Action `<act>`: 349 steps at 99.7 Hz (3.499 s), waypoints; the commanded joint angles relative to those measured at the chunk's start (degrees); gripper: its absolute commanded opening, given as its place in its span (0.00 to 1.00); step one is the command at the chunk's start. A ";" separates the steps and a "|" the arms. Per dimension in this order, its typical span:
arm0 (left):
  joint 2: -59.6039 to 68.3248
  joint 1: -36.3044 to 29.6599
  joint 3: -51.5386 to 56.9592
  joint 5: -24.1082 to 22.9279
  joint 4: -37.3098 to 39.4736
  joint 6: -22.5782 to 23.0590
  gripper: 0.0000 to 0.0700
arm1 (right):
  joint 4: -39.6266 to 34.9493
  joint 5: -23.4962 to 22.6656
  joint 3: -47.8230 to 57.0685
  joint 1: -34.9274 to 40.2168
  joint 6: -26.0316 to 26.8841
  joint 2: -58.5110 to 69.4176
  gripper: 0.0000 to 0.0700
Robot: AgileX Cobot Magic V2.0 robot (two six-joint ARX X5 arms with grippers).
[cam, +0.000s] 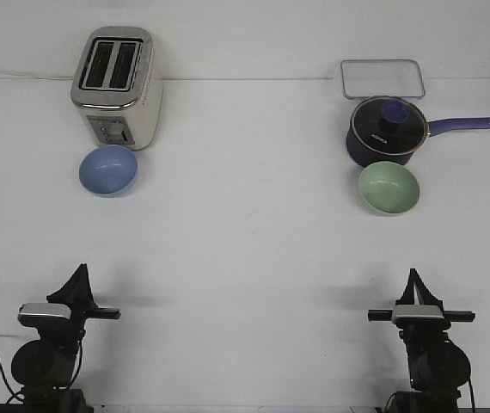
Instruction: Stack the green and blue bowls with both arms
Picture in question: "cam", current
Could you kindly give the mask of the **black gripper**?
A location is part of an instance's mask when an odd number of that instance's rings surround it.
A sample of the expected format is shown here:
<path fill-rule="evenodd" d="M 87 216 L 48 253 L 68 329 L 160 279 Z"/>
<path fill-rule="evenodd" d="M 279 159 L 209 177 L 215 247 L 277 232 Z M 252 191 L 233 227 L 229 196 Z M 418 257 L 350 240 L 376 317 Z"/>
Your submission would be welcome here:
<path fill-rule="evenodd" d="M 95 303 L 86 263 L 80 264 L 57 292 L 46 297 L 46 301 L 69 307 L 70 320 L 80 330 L 84 330 L 89 319 L 118 320 L 121 317 L 120 309 L 99 307 Z"/>
<path fill-rule="evenodd" d="M 395 305 L 414 305 L 415 292 L 420 305 L 436 306 L 444 314 L 444 319 L 424 320 L 395 325 L 401 331 L 403 340 L 440 340 L 444 336 L 444 333 L 451 327 L 452 323 L 472 323 L 475 320 L 475 313 L 472 311 L 443 311 L 443 301 L 430 292 L 421 279 L 420 274 L 415 268 L 411 268 L 404 291 L 401 297 L 395 301 Z M 368 320 L 370 322 L 391 322 L 392 310 L 368 310 Z"/>

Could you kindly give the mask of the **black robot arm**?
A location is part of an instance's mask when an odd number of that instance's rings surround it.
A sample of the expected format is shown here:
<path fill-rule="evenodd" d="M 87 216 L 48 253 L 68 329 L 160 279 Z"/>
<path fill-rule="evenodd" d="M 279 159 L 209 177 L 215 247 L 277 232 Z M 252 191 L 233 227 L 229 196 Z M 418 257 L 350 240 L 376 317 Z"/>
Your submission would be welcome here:
<path fill-rule="evenodd" d="M 11 362 L 12 376 L 21 385 L 23 410 L 92 412 L 83 391 L 73 387 L 82 365 L 85 324 L 119 318 L 120 310 L 95 303 L 85 263 L 44 303 L 21 305 L 18 322 L 39 334 L 21 346 Z"/>
<path fill-rule="evenodd" d="M 460 387 L 471 385 L 468 356 L 449 337 L 453 323 L 472 323 L 472 311 L 447 311 L 418 271 L 409 271 L 390 309 L 370 309 L 371 322 L 391 322 L 405 345 L 410 391 L 395 391 L 376 412 L 458 412 Z"/>

